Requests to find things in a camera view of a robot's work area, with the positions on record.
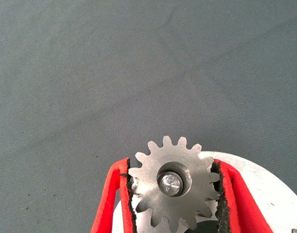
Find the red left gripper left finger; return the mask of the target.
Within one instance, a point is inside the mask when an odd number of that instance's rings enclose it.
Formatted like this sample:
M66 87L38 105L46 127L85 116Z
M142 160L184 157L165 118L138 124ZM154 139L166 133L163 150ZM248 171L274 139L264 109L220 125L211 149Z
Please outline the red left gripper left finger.
M136 216L132 208L131 177L128 174L130 159L124 158L111 165L107 173L99 207L90 232L110 233L113 229L116 191L119 191L123 232L136 232Z

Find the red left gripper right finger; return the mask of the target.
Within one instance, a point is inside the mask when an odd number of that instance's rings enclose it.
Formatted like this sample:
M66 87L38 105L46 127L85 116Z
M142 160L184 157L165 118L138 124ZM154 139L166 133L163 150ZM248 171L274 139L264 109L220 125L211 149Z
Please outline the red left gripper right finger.
M220 175L214 183L220 194L215 213L219 233L273 232L237 169L214 159L211 172Z

